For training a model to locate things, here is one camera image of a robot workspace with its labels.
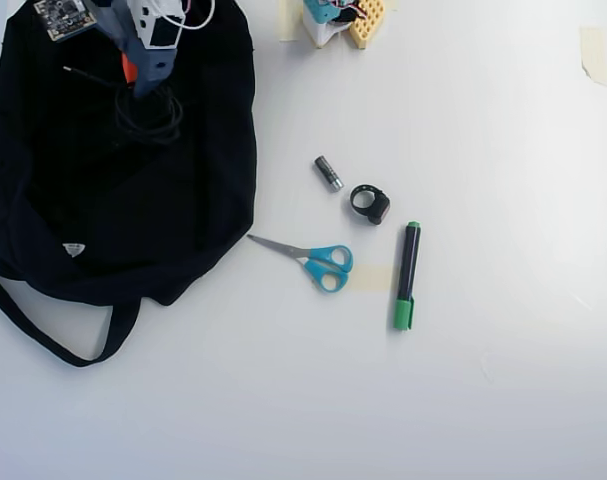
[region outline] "black bag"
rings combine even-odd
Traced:
[[[167,82],[184,109],[180,139],[142,145],[115,127],[113,93],[63,70],[124,82],[117,48],[96,30],[51,42],[33,3],[8,21],[0,60],[0,276],[114,308],[95,360],[41,332],[1,285],[0,308],[83,367],[121,347],[143,297],[173,303],[252,224],[253,48],[239,7],[217,0],[206,28],[182,33]]]

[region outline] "tape strip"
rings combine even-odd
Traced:
[[[390,292],[398,276],[399,269],[389,265],[355,265],[345,288],[356,292]]]
[[[296,30],[303,14],[302,0],[279,0],[279,40],[293,42],[297,40]]]
[[[596,83],[607,86],[605,33],[601,28],[581,28],[583,70]]]
[[[390,10],[398,10],[399,9],[399,0],[385,0],[385,6]]]

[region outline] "ring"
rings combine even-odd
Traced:
[[[359,193],[370,192],[374,194],[374,201],[368,207],[358,207],[354,203],[354,199]],[[370,223],[380,225],[387,212],[390,210],[390,199],[380,189],[372,185],[359,185],[350,195],[350,203],[354,211],[360,215],[367,217]]]

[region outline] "yellow pegboard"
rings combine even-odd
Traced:
[[[365,11],[367,18],[357,18],[350,27],[350,33],[356,42],[356,46],[363,49],[368,46],[381,23],[383,23],[385,3],[383,0],[361,0],[359,7]]]

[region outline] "green marker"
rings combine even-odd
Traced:
[[[396,296],[396,309],[394,312],[394,328],[407,330],[412,328],[412,315],[414,314],[414,298],[412,287],[414,285],[414,272],[416,259],[419,256],[419,239],[421,238],[421,224],[410,222],[405,227],[405,242],[403,243],[403,262],[399,275],[399,293]]]

